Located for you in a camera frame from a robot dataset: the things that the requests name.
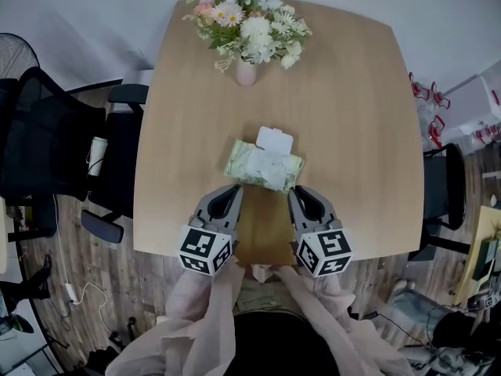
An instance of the white cabinet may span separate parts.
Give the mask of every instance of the white cabinet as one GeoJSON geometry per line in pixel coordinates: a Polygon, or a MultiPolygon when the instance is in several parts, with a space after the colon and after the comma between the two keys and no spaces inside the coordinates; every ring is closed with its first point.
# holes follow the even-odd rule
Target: white cabinet
{"type": "Polygon", "coordinates": [[[501,68],[498,78],[495,74],[493,71],[489,75],[488,82],[484,75],[477,75],[447,95],[451,107],[448,110],[440,107],[438,110],[438,115],[445,122],[442,131],[444,144],[501,122],[498,100],[501,95],[497,88],[491,86],[493,82],[499,82],[501,89],[501,68]]]}

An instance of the white wall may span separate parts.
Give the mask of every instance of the white wall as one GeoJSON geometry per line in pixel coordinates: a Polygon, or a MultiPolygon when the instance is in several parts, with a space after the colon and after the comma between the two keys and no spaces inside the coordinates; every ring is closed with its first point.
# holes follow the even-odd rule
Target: white wall
{"type": "MultiPolygon", "coordinates": [[[[155,62],[177,0],[0,0],[0,31],[26,38],[65,89],[155,62]]],[[[447,90],[501,59],[501,0],[305,0],[389,24],[418,79],[447,90]]]]}
{"type": "MultiPolygon", "coordinates": [[[[8,226],[7,232],[12,232],[14,229],[12,219],[7,218],[6,224],[8,226]]],[[[4,274],[0,274],[0,280],[9,281],[11,283],[20,283],[23,281],[17,258],[16,244],[13,242],[9,243],[9,262],[7,271],[4,274]]],[[[34,333],[27,334],[19,331],[10,331],[0,337],[0,373],[8,371],[15,363],[18,363],[46,344],[45,337],[41,333],[41,329],[34,317],[33,310],[28,300],[24,300],[17,305],[16,313],[30,323],[34,328],[34,333]]],[[[45,352],[52,363],[56,365],[58,371],[61,372],[62,369],[59,367],[50,349],[46,348],[45,352]]],[[[34,356],[28,362],[37,376],[51,376],[56,374],[42,352],[34,356]]],[[[30,372],[28,370],[20,370],[16,374],[29,376],[30,372]]]]}

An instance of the cable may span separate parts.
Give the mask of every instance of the cable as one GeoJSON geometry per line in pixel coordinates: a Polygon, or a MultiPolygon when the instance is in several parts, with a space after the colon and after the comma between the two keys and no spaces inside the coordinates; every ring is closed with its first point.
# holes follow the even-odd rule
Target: cable
{"type": "Polygon", "coordinates": [[[14,338],[17,338],[17,334],[11,338],[0,338],[0,342],[7,342],[8,340],[13,340],[14,338]]]}
{"type": "Polygon", "coordinates": [[[103,159],[99,159],[98,161],[96,161],[95,163],[92,163],[92,166],[88,168],[88,172],[87,172],[87,175],[89,175],[91,173],[91,170],[92,168],[97,165],[98,163],[101,163],[101,161],[103,161],[103,159]]]}
{"type": "Polygon", "coordinates": [[[24,245],[21,241],[19,241],[19,245],[21,246],[21,251],[23,251],[23,254],[19,257],[19,259],[23,258],[26,256],[27,258],[30,257],[30,250],[26,245],[24,245]]]}
{"type": "Polygon", "coordinates": [[[379,312],[377,313],[377,315],[378,315],[378,316],[383,317],[384,319],[386,319],[386,320],[388,320],[388,321],[390,321],[390,322],[392,322],[392,323],[393,323],[396,327],[398,327],[400,330],[402,330],[404,333],[406,333],[406,334],[407,334],[407,335],[408,335],[408,336],[409,336],[412,340],[419,342],[419,343],[420,343],[423,347],[425,347],[425,348],[426,348],[426,345],[425,345],[425,344],[424,344],[421,340],[419,340],[419,339],[417,339],[417,338],[413,337],[410,333],[408,333],[407,331],[405,331],[404,329],[402,329],[400,326],[398,326],[398,325],[397,325],[397,324],[396,324],[393,320],[391,320],[389,317],[386,317],[385,315],[382,315],[382,314],[380,314],[379,312]]]}
{"type": "MultiPolygon", "coordinates": [[[[421,340],[413,337],[411,334],[407,333],[407,331],[405,331],[404,329],[402,329],[400,326],[398,326],[396,324],[396,322],[394,322],[393,320],[391,320],[389,317],[386,317],[385,315],[381,315],[379,312],[377,313],[378,316],[381,316],[383,317],[384,319],[392,322],[396,327],[398,327],[401,331],[403,331],[405,334],[407,334],[412,340],[414,341],[417,341],[419,342],[425,349],[428,349],[429,351],[431,351],[434,355],[436,355],[441,362],[445,363],[447,366],[449,366],[451,368],[451,371],[454,371],[454,372],[457,372],[457,371],[460,371],[462,368],[459,368],[459,367],[453,367],[451,366],[451,364],[449,363],[449,361],[447,360],[444,360],[443,357],[440,355],[439,353],[439,350],[437,348],[435,348],[433,346],[433,344],[431,344],[431,339],[430,339],[430,334],[429,334],[429,330],[428,330],[428,325],[430,323],[430,319],[431,319],[431,313],[436,310],[437,308],[441,307],[441,306],[445,306],[445,305],[437,305],[435,306],[430,312],[428,312],[428,321],[427,321],[427,324],[426,324],[426,335],[428,337],[428,340],[429,340],[429,343],[430,343],[430,347],[432,349],[430,349],[430,347],[428,347],[427,345],[425,345],[421,340]]],[[[465,361],[465,363],[467,362],[467,359],[464,357],[463,354],[460,354],[460,356],[463,358],[463,360],[465,361]]]]}
{"type": "MultiPolygon", "coordinates": [[[[64,256],[63,256],[63,245],[61,244],[61,234],[59,232],[59,220],[58,220],[58,209],[57,209],[57,202],[56,202],[56,195],[52,195],[52,198],[54,199],[54,206],[56,207],[56,228],[57,228],[57,237],[58,237],[58,240],[59,240],[59,253],[61,255],[61,261],[63,262],[63,269],[64,269],[64,276],[66,277],[66,281],[67,283],[69,284],[70,283],[70,279],[68,278],[68,272],[67,272],[67,268],[66,268],[66,264],[64,262],[64,256]]],[[[81,293],[81,299],[80,301],[78,302],[73,302],[74,305],[78,306],[82,303],[82,301],[84,300],[84,295],[85,295],[85,290],[87,289],[87,286],[88,285],[92,285],[93,287],[97,288],[99,291],[101,291],[101,293],[103,293],[104,295],[104,298],[105,298],[105,301],[104,303],[99,307],[99,317],[101,318],[101,323],[103,323],[103,326],[108,330],[109,333],[112,333],[112,331],[110,330],[110,328],[106,325],[106,323],[104,322],[104,319],[103,319],[103,313],[101,311],[101,309],[108,303],[108,295],[106,295],[106,292],[104,292],[101,288],[99,288],[98,286],[96,286],[94,283],[92,282],[88,282],[85,286],[84,286],[84,290],[83,292],[81,293]]],[[[71,312],[71,309],[69,310],[68,312],[68,316],[62,316],[59,311],[58,312],[58,315],[60,317],[59,321],[61,321],[61,324],[63,325],[63,320],[68,317],[70,315],[70,312],[71,312]]]]}
{"type": "Polygon", "coordinates": [[[53,194],[52,198],[54,198],[54,206],[56,207],[56,228],[57,228],[57,238],[59,239],[59,253],[61,255],[61,262],[63,262],[64,276],[66,277],[66,282],[70,283],[70,279],[68,278],[68,272],[66,269],[66,264],[64,263],[63,245],[61,244],[61,234],[59,233],[59,219],[58,219],[58,208],[57,208],[57,202],[56,202],[56,195],[53,194]]]}
{"type": "Polygon", "coordinates": [[[101,318],[101,323],[103,324],[103,326],[108,330],[108,332],[111,334],[112,331],[110,330],[110,328],[106,325],[106,323],[104,322],[104,319],[103,319],[103,313],[101,312],[101,309],[108,303],[108,295],[106,294],[106,292],[104,292],[101,288],[99,288],[98,286],[96,286],[94,283],[92,283],[91,281],[89,281],[85,286],[84,286],[84,290],[83,292],[81,293],[81,298],[78,302],[73,302],[73,305],[80,305],[82,303],[82,301],[84,300],[84,295],[85,295],[85,290],[87,289],[87,287],[89,285],[92,285],[94,288],[98,289],[99,291],[101,291],[101,293],[104,295],[104,298],[105,298],[105,301],[104,303],[99,307],[99,317],[101,318]]]}
{"type": "Polygon", "coordinates": [[[61,323],[61,326],[63,327],[63,329],[65,331],[70,331],[71,327],[68,324],[68,322],[65,321],[65,319],[67,319],[71,315],[71,307],[68,305],[68,302],[64,302],[66,304],[67,309],[68,309],[67,315],[61,315],[61,313],[59,312],[59,310],[56,307],[56,304],[52,301],[52,299],[49,298],[49,302],[52,304],[52,306],[54,307],[54,310],[59,315],[59,322],[61,323]]]}

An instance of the pink jacket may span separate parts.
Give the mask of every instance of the pink jacket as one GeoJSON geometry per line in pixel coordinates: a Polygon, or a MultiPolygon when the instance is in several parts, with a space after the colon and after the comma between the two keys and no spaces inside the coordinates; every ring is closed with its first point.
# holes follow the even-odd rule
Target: pink jacket
{"type": "MultiPolygon", "coordinates": [[[[413,376],[406,359],[372,322],[349,317],[355,296],[341,290],[337,276],[312,281],[289,266],[275,274],[325,339],[341,376],[413,376]]],[[[222,376],[235,356],[232,308],[243,275],[234,258],[214,279],[184,272],[168,299],[166,320],[133,341],[108,366],[106,376],[222,376]]]]}

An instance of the wooden table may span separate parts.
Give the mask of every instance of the wooden table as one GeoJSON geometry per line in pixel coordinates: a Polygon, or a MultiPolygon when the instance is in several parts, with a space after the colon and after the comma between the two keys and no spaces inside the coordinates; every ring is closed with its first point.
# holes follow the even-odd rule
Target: wooden table
{"type": "MultiPolygon", "coordinates": [[[[294,137],[299,183],[328,197],[353,232],[357,259],[420,246],[423,159],[413,94],[390,27],[322,5],[291,2],[313,36],[284,71],[261,65],[238,86],[196,36],[178,2],[160,48],[142,122],[134,247],[176,255],[181,226],[210,191],[234,183],[223,168],[235,139],[261,125],[294,137]]],[[[244,186],[238,225],[244,262],[293,263],[287,196],[244,186]]]]}
{"type": "Polygon", "coordinates": [[[454,305],[467,306],[469,298],[478,293],[481,283],[472,279],[477,265],[478,254],[482,241],[490,240],[495,232],[495,225],[501,224],[501,210],[481,206],[478,213],[477,226],[471,241],[467,264],[464,266],[460,284],[456,288],[454,305]]]}

